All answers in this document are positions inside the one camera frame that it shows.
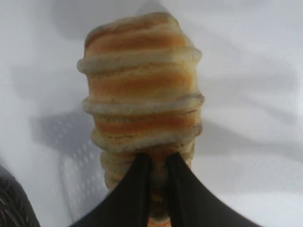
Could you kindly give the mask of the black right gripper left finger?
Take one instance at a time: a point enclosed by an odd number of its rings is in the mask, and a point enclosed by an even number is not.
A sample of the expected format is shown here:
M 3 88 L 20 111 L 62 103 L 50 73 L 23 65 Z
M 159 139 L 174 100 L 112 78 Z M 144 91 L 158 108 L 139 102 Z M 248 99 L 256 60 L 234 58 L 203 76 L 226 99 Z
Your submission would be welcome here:
M 137 154 L 117 187 L 73 227 L 146 227 L 150 212 L 151 158 Z

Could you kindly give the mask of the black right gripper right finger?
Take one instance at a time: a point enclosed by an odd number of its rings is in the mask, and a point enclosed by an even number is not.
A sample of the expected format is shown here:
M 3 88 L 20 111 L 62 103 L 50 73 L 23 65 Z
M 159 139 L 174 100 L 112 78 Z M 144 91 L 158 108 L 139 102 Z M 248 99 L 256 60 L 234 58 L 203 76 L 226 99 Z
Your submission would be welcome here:
M 214 196 L 179 153 L 166 160 L 169 215 L 173 227 L 258 227 Z

